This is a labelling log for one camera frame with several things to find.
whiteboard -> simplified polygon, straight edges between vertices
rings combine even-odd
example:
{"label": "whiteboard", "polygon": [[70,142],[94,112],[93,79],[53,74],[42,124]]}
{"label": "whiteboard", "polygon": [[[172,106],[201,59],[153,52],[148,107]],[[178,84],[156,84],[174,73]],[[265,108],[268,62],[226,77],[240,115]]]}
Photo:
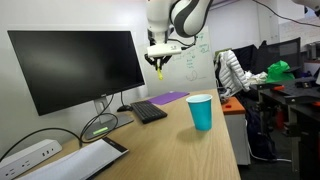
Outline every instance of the whiteboard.
{"label": "whiteboard", "polygon": [[[302,23],[320,25],[318,17],[307,17],[298,21]],[[286,22],[279,25],[279,35],[281,42],[301,37],[301,47],[305,47],[306,44],[320,41],[320,28],[301,25],[295,22]]]}
{"label": "whiteboard", "polygon": [[[172,34],[170,39],[179,39],[183,43],[193,43],[193,38],[181,38]],[[157,96],[169,91],[191,92],[216,88],[216,78],[211,53],[209,29],[205,26],[198,34],[195,46],[174,55],[162,66],[163,80],[159,80],[157,71],[145,59],[148,45],[140,46],[139,59],[149,96]]]}

blue plastic cup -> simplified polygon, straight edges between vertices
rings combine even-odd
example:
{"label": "blue plastic cup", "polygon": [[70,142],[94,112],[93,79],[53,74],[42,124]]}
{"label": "blue plastic cup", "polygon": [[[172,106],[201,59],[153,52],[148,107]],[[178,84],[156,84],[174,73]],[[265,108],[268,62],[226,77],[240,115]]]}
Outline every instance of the blue plastic cup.
{"label": "blue plastic cup", "polygon": [[212,127],[211,99],[209,94],[199,94],[186,99],[197,130],[207,131]]}

purple mouse pad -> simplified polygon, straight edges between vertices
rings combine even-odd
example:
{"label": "purple mouse pad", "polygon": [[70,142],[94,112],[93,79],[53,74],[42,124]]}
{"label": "purple mouse pad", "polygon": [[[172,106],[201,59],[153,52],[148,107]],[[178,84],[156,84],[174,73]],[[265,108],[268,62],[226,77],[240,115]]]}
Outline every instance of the purple mouse pad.
{"label": "purple mouse pad", "polygon": [[164,104],[167,104],[168,102],[174,101],[174,100],[179,99],[179,98],[186,96],[188,94],[189,93],[187,93],[187,92],[173,92],[173,91],[171,91],[171,92],[162,94],[160,96],[151,98],[148,101],[150,101],[153,104],[164,105]]}

computer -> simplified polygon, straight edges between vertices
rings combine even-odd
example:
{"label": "computer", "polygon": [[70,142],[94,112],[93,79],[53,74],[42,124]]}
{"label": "computer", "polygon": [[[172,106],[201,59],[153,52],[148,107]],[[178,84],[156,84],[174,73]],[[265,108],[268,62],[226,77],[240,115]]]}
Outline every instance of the computer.
{"label": "computer", "polygon": [[[39,116],[92,100],[99,114],[108,104],[106,96],[145,84],[130,31],[8,34]],[[116,125],[114,116],[99,119],[87,130],[87,139]],[[132,122],[124,114],[118,119],[118,126]]]}

keyboard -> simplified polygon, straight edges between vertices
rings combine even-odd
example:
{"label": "keyboard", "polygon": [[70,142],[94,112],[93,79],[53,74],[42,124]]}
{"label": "keyboard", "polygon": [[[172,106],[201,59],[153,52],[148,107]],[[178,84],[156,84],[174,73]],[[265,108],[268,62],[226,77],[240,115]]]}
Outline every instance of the keyboard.
{"label": "keyboard", "polygon": [[149,101],[139,101],[131,103],[133,112],[138,116],[143,124],[167,117],[168,114]]}

